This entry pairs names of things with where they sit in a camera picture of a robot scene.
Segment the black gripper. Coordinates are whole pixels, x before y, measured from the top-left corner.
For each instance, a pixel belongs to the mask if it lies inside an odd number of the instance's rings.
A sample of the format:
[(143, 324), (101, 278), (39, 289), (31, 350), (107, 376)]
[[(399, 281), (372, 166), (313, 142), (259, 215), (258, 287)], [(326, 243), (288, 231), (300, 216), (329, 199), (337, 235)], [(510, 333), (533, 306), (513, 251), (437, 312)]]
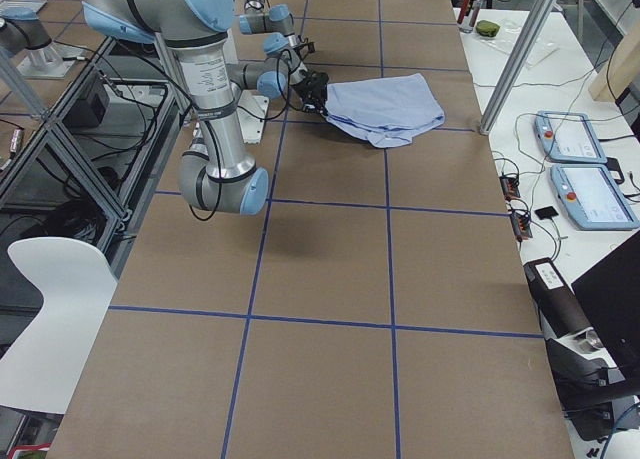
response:
[(303, 110), (325, 110), (329, 76), (325, 72), (305, 70), (297, 84), (297, 94)]

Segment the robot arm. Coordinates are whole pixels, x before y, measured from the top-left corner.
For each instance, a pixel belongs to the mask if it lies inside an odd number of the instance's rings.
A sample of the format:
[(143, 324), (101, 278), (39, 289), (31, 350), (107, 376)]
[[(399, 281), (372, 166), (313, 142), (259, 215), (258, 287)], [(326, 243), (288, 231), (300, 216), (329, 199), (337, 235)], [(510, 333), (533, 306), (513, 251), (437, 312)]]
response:
[(243, 13), (239, 16), (239, 29), (245, 35), (280, 33), (295, 50), (302, 47), (286, 4), (271, 6), (269, 0), (245, 0)]
[(253, 64), (225, 58), (234, 0), (83, 0), (83, 9), (87, 24), (102, 34), (140, 44), (162, 39), (176, 57), (201, 133), (181, 158), (179, 189), (189, 205), (259, 213), (270, 181), (245, 148), (238, 115), (242, 92), (256, 90), (270, 99), (295, 92), (303, 111), (326, 112), (328, 76), (305, 65), (288, 8), (238, 18), (242, 33), (266, 36), (266, 58)]

